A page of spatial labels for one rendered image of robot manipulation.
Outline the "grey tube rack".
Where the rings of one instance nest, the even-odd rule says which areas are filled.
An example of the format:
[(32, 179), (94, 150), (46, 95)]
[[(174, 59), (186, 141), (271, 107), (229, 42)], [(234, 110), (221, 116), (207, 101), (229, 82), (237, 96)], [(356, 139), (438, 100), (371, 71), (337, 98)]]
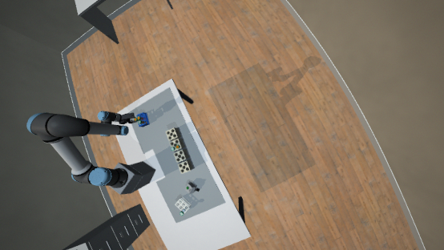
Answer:
[[(189, 207), (191, 207), (191, 204), (190, 204), (190, 203), (189, 203), (184, 197), (183, 197), (183, 198), (182, 198), (182, 197), (183, 197), (183, 196), (181, 196), (181, 198), (176, 202), (179, 206), (177, 206), (177, 205), (176, 205), (176, 206), (177, 206), (178, 209), (180, 209), (180, 207), (182, 206), (182, 207), (181, 207), (182, 209), (180, 209), (180, 210), (182, 211), (183, 209), (185, 209), (185, 212), (186, 212), (186, 211), (189, 209)], [(181, 204), (180, 204), (179, 202), (180, 202)], [(186, 202), (187, 204), (186, 204), (185, 202)], [(186, 206), (186, 207), (185, 207), (185, 206)]]

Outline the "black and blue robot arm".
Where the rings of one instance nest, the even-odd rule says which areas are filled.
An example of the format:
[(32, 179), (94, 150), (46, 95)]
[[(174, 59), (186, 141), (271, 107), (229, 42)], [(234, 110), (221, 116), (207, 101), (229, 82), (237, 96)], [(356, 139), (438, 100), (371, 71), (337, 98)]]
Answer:
[(84, 159), (70, 139), (71, 136), (127, 135), (129, 132), (127, 126), (112, 124), (112, 122), (120, 120), (118, 113), (100, 111), (98, 119), (101, 120), (101, 123), (89, 123), (86, 119), (69, 115), (38, 113), (28, 119), (26, 126), (29, 132), (38, 135), (44, 143), (50, 143), (61, 155), (72, 168), (71, 177), (74, 181), (90, 183), (95, 186), (121, 188), (128, 180), (125, 169), (94, 167), (90, 161)]

